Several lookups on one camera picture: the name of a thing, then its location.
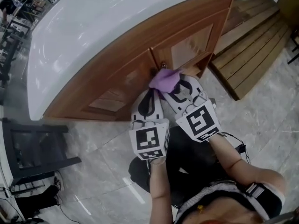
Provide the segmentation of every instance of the person's arm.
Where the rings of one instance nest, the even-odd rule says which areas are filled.
[[[149,224],[173,223],[165,158],[158,158],[151,162],[149,189],[152,198],[152,210]]]
[[[2,11],[2,18],[3,18],[3,21],[7,21],[7,12],[6,12],[6,8],[4,8],[3,11]]]
[[[226,173],[238,183],[246,186],[253,182],[267,182],[285,194],[286,184],[281,174],[248,164],[230,142],[218,134],[209,138],[209,142]]]

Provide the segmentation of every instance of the bracelet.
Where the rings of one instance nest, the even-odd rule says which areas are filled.
[[[166,162],[166,157],[164,157],[163,160],[159,163],[152,163],[152,161],[149,162],[151,166],[160,166]]]

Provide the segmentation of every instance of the white countertop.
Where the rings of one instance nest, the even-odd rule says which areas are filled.
[[[30,118],[41,119],[68,81],[109,43],[183,1],[60,0],[32,35],[27,79]]]

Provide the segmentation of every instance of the cabinet door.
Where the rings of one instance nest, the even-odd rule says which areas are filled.
[[[157,72],[157,66],[150,50],[123,65],[113,74],[107,74],[101,87],[94,90],[91,98],[86,98],[70,118],[96,120],[130,120],[131,105]]]
[[[165,63],[173,70],[183,66],[187,68],[210,55],[219,39],[227,14],[228,9],[215,13],[152,47],[158,66]]]

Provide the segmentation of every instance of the purple cloth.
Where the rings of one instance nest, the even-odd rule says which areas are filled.
[[[180,70],[161,69],[151,80],[149,87],[161,92],[170,93],[179,82]]]

